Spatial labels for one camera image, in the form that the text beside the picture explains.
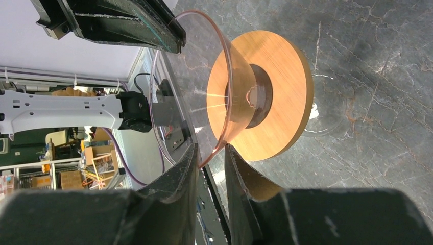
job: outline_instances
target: cardboard box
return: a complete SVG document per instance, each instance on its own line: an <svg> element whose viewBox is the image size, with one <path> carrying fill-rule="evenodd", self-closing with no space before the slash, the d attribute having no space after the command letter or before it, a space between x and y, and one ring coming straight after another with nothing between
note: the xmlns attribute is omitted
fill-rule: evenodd
<svg viewBox="0 0 433 245"><path fill-rule="evenodd" d="M93 158L109 154L113 149L113 145L86 147L84 149L84 156L86 156L86 165L91 166Z"/></svg>
<svg viewBox="0 0 433 245"><path fill-rule="evenodd" d="M62 190L77 190L83 189L82 178L80 171L68 171L60 173L60 182Z"/></svg>
<svg viewBox="0 0 433 245"><path fill-rule="evenodd" d="M51 176L32 177L32 188L51 186Z"/></svg>
<svg viewBox="0 0 433 245"><path fill-rule="evenodd" d="M111 140L107 132L105 132L102 128L96 128L96 132L92 141L106 141L106 140Z"/></svg>

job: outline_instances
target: gray marble surface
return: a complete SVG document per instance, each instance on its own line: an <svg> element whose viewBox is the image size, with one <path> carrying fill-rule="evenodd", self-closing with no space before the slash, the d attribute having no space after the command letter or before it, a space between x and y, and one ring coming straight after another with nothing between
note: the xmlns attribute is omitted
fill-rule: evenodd
<svg viewBox="0 0 433 245"><path fill-rule="evenodd" d="M278 33L350 88L338 129L252 166L288 188L400 189L433 227L432 1L179 0L174 12L189 9L230 39ZM210 166L225 199L223 154Z"/></svg>

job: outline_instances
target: black cable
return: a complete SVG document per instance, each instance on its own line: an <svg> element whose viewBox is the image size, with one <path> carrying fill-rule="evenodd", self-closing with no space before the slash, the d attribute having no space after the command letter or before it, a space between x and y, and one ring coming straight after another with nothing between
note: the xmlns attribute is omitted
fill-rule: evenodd
<svg viewBox="0 0 433 245"><path fill-rule="evenodd" d="M15 90L16 91L18 91L18 87L15 85L15 83L14 82L9 82L10 84L12 84L12 86L14 86L15 87Z"/></svg>
<svg viewBox="0 0 433 245"><path fill-rule="evenodd" d="M137 77L138 77L138 76L141 76L141 75L148 75L148 76L150 76L150 73L142 72L142 73L138 73L138 74L135 75L135 77L134 77L134 85L135 85L135 87L137 87L137 89L140 90L140 92L141 92L142 94L144 94L145 92L144 92L144 91L140 88L140 86L137 84Z"/></svg>

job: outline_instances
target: metal rack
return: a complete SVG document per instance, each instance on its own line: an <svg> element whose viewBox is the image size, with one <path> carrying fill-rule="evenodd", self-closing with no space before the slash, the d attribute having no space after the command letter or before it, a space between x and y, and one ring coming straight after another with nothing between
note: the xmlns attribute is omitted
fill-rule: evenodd
<svg viewBox="0 0 433 245"><path fill-rule="evenodd" d="M0 170L13 169L14 176L17 179L18 183L20 183L20 169L32 168L32 167L38 167L38 166L50 164L51 165L50 168L51 189L56 190L57 189L56 164L75 162L80 160L81 158L69 158L69 159L62 159L62 160L55 160L55 161L33 162L33 163L26 163L26 164L1 166Z"/></svg>

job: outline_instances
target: robotic arm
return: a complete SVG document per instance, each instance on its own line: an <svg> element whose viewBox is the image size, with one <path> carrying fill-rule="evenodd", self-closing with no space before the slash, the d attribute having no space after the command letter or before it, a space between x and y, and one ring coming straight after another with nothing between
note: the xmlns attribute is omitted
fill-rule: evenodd
<svg viewBox="0 0 433 245"><path fill-rule="evenodd" d="M95 126L148 132L152 128L149 103L136 92L101 97L44 96L0 92L0 133L40 128Z"/></svg>

